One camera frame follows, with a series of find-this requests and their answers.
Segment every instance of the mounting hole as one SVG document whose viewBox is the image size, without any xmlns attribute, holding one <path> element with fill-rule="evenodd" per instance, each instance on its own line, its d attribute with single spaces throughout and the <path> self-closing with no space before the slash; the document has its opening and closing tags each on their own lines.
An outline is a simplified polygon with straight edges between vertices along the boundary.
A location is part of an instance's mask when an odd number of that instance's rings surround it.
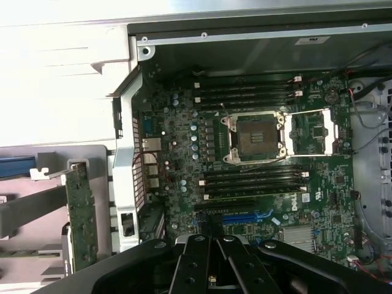
<svg viewBox="0 0 392 294">
<path fill-rule="evenodd" d="M 255 265 L 253 263 L 251 263 L 251 262 L 246 263 L 245 266 L 247 268 L 254 268 L 255 267 Z"/>
<path fill-rule="evenodd" d="M 196 268 L 197 267 L 197 263 L 195 262 L 191 262 L 188 264 L 188 268 Z"/>
<path fill-rule="evenodd" d="M 187 277 L 185 279 L 185 283 L 187 283 L 188 285 L 192 285 L 195 283 L 195 279 L 193 277 Z"/>
<path fill-rule="evenodd" d="M 260 277 L 257 277 L 254 279 L 254 282 L 255 282 L 255 284 L 260 285 L 260 284 L 264 283 L 264 280 Z"/>
</svg>

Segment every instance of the pcie slot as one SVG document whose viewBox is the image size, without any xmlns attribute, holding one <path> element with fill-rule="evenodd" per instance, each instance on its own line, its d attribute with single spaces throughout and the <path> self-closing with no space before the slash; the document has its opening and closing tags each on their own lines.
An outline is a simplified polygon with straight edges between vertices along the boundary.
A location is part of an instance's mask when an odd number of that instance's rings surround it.
<svg viewBox="0 0 392 294">
<path fill-rule="evenodd" d="M 248 179 L 233 179 L 231 181 L 215 181 L 212 183 L 206 182 L 204 185 L 205 189 L 219 188 L 219 187 L 235 187 L 235 186 L 250 186 L 253 184 L 280 184 L 286 183 L 287 181 L 302 181 L 301 176 L 279 175 L 268 178 L 248 178 Z"/>
<path fill-rule="evenodd" d="M 251 190 L 242 192 L 226 192 L 226 193 L 207 193 L 204 194 L 205 200 L 223 200 L 229 198 L 241 198 L 241 197 L 260 197 L 264 195 L 278 195 L 278 194 L 291 194 L 304 192 L 300 185 L 293 185 L 291 187 L 279 187 L 275 189 L 262 189 L 262 190 Z"/>
<path fill-rule="evenodd" d="M 208 202 L 202 204 L 195 204 L 194 211 L 218 211 L 230 209 L 252 209 L 255 207 L 255 200 L 241 200 L 241 201 L 224 201 L 224 202 Z"/>
<path fill-rule="evenodd" d="M 222 216 L 222 223 L 224 225 L 231 224 L 248 224 L 253 222 L 262 222 L 264 218 L 270 217 L 273 213 L 273 209 L 267 213 L 247 213 L 247 214 L 232 214 Z"/>
</svg>

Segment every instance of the vent grille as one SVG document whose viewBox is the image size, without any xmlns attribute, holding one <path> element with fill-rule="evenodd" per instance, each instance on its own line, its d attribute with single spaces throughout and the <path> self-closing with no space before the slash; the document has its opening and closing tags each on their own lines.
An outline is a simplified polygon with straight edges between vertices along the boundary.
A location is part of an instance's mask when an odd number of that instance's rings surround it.
<svg viewBox="0 0 392 294">
<path fill-rule="evenodd" d="M 132 171 L 134 174 L 134 189 L 135 189 L 135 205 L 136 212 L 145 204 L 145 185 L 143 182 L 142 156 L 140 146 L 139 123 L 136 118 L 132 118 L 134 126 L 134 161 L 132 163 Z"/>
</svg>

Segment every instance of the gray cable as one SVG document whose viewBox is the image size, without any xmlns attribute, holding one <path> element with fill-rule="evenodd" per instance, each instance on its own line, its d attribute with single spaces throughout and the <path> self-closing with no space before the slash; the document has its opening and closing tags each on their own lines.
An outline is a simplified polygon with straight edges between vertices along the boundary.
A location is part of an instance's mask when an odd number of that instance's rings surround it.
<svg viewBox="0 0 392 294">
<path fill-rule="evenodd" d="M 370 140 L 369 142 L 367 142 L 365 145 L 363 145 L 362 147 L 358 148 L 356 151 L 358 152 L 359 150 L 362 150 L 363 148 L 368 147 L 370 144 L 372 144 L 374 141 L 376 141 L 379 137 L 379 135 L 381 135 L 384 132 L 391 132 L 392 131 L 392 127 L 386 127 L 385 129 L 381 130 L 380 132 L 377 133 L 376 136 L 374 136 L 372 138 L 372 140 Z"/>
<path fill-rule="evenodd" d="M 361 117 L 361 115 L 360 115 L 360 113 L 358 111 L 358 108 L 356 107 L 356 102 L 354 100 L 354 95 L 352 94 L 352 92 L 350 92 L 349 95 L 350 95 L 350 98 L 351 98 L 351 102 L 353 104 L 355 115 L 359 119 L 361 126 L 363 126 L 365 129 L 368 129 L 368 130 L 374 130 L 374 129 L 376 129 L 376 128 L 378 128 L 378 127 L 380 127 L 380 126 L 382 126 L 384 124 L 386 118 L 388 117 L 389 112 L 392 109 L 392 100 L 389 103 L 389 105 L 387 106 L 387 109 L 385 110 L 385 114 L 384 114 L 384 117 L 381 119 L 381 122 L 378 125 L 374 126 L 374 127 L 369 127 L 369 126 L 365 125 L 365 123 L 362 120 L 362 117 Z"/>
</svg>

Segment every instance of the chip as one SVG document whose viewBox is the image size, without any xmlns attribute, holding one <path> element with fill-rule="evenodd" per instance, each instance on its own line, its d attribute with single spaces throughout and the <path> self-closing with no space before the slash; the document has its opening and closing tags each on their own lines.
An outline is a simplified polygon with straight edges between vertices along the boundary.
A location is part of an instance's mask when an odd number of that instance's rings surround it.
<svg viewBox="0 0 392 294">
<path fill-rule="evenodd" d="M 275 120 L 238 121 L 237 136 L 240 157 L 278 152 Z"/>
<path fill-rule="evenodd" d="M 344 184 L 344 176 L 336 176 L 336 177 L 335 177 L 335 183 L 336 183 L 337 185 L 342 185 L 342 184 Z"/>
<path fill-rule="evenodd" d="M 338 214 L 337 216 L 332 216 L 332 222 L 334 224 L 339 224 L 342 222 L 342 216 Z"/>
</svg>

